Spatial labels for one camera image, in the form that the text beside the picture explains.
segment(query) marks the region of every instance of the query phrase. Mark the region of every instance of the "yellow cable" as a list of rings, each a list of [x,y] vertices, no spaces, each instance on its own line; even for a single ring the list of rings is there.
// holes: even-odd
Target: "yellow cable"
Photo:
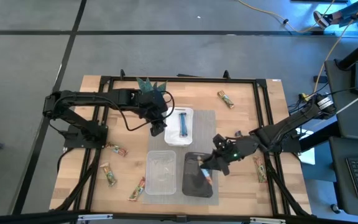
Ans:
[[[256,11],[259,11],[259,12],[264,12],[264,13],[267,13],[267,14],[270,14],[270,15],[273,15],[273,16],[277,16],[279,18],[281,18],[283,21],[285,20],[284,17],[278,15],[277,13],[274,13],[274,12],[270,12],[270,11],[266,11],[266,10],[262,10],[262,9],[258,9],[256,7],[253,7],[253,6],[250,6],[248,5],[247,3],[241,1],[241,0],[238,0],[241,4],[253,9],[253,10],[256,10]],[[291,27],[292,30],[294,30],[295,32],[298,32],[298,33],[304,33],[304,32],[308,32],[309,30],[313,29],[314,26],[326,15],[326,13],[328,12],[328,9],[334,4],[335,0],[333,0],[330,5],[328,6],[327,10],[324,12],[323,15],[321,15],[321,18],[317,20],[317,22],[315,24],[313,24],[313,26],[305,29],[305,30],[296,30],[294,27],[291,26],[290,22],[287,22],[285,25],[288,25],[289,27]]]
[[[333,45],[333,47],[331,47],[331,50],[329,51],[326,59],[324,60],[327,61],[328,57],[331,55],[331,53],[333,52],[334,48],[336,47],[336,45],[339,43],[339,41],[342,39],[342,36],[343,34],[345,33],[345,31],[347,30],[347,28],[354,22],[354,20],[352,19],[346,26],[346,28],[343,30],[341,36],[338,38],[338,40],[335,42],[335,44]],[[320,79],[320,76],[321,76],[321,73],[323,72],[323,68],[324,68],[324,62],[323,64],[321,65],[321,68],[320,68],[320,72],[318,73],[318,76],[317,76],[317,80],[316,80],[316,84],[314,85],[314,90],[313,90],[313,94],[315,94],[316,90],[317,90],[317,86],[318,86],[318,80]]]

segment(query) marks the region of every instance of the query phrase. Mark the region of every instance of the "clear plastic container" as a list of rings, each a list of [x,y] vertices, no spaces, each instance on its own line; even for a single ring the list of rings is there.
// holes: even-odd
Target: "clear plastic container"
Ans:
[[[146,193],[171,195],[177,191],[177,154],[174,151],[150,151],[147,153]]]
[[[168,108],[167,114],[171,113],[172,107]],[[186,113],[187,137],[180,136],[180,113]],[[169,146],[187,147],[193,142],[193,110],[191,108],[175,107],[171,116],[166,120],[164,140]]]

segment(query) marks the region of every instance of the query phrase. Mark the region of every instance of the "shoe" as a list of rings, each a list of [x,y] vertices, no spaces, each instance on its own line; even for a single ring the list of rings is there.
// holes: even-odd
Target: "shoe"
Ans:
[[[320,28],[325,29],[327,26],[331,25],[331,21],[326,16],[322,16],[320,12],[313,12],[314,21],[320,26]]]

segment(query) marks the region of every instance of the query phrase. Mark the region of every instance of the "wooden table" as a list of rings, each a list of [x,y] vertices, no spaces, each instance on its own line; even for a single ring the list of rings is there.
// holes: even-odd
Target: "wooden table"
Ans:
[[[86,75],[83,78],[80,91],[98,91],[100,76]],[[274,122],[288,116],[283,87],[280,80],[267,80],[268,93]],[[113,88],[138,88],[136,82],[115,81]],[[224,92],[234,102],[230,110],[218,97],[217,92]],[[190,107],[194,110],[215,110],[216,132],[223,136],[233,136],[238,130],[246,134],[258,128],[257,112],[253,87],[246,83],[192,83],[168,82],[167,91],[175,98],[175,106]],[[264,108],[262,89],[259,90],[264,122],[267,115]],[[91,120],[93,107],[76,107],[75,111]],[[125,112],[129,127],[133,128],[144,122],[137,115]],[[257,151],[253,156],[246,157],[241,162],[230,165],[230,175],[219,175],[219,205],[157,205],[143,204],[143,195],[138,202],[127,201],[139,180],[145,175],[147,143],[149,128],[145,126],[137,131],[128,131],[118,111],[109,110],[107,125],[109,126],[108,141],[128,149],[128,155],[123,158],[109,150],[102,150],[100,162],[110,162],[111,169],[117,178],[117,183],[109,188],[106,177],[99,169],[94,189],[91,210],[93,212],[111,213],[153,213],[153,214],[188,214],[188,215],[259,215],[271,216],[268,185],[258,183],[258,177],[253,162],[253,156],[263,155]],[[78,182],[84,149],[74,149],[63,159],[60,172],[53,191],[50,208],[59,206]],[[296,201],[307,212],[311,212],[303,180],[299,160],[292,154],[281,154],[281,162],[285,183]],[[85,206],[88,186],[84,187],[81,207]],[[280,191],[276,186],[279,211],[282,213]]]

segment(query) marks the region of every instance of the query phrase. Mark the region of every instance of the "person's foot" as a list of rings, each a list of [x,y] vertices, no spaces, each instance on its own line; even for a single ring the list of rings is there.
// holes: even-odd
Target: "person's foot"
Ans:
[[[320,12],[314,11],[313,12],[314,21],[322,28],[325,29],[327,26],[331,25],[333,18],[331,15],[324,15],[322,16]]]

